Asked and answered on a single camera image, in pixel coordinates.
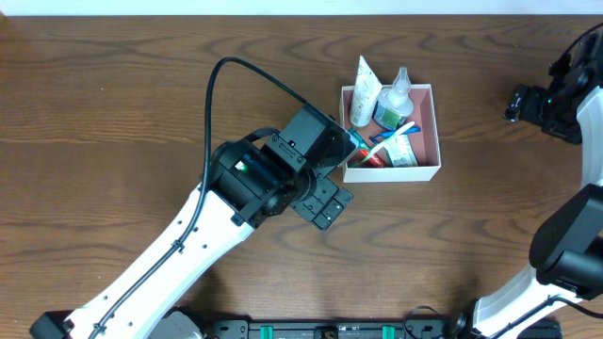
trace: white wall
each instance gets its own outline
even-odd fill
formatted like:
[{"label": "white wall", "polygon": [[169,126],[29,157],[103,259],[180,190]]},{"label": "white wall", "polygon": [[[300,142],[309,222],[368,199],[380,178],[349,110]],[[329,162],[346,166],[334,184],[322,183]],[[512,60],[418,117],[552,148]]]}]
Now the white wall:
[{"label": "white wall", "polygon": [[0,0],[6,15],[601,14],[603,0]]}]

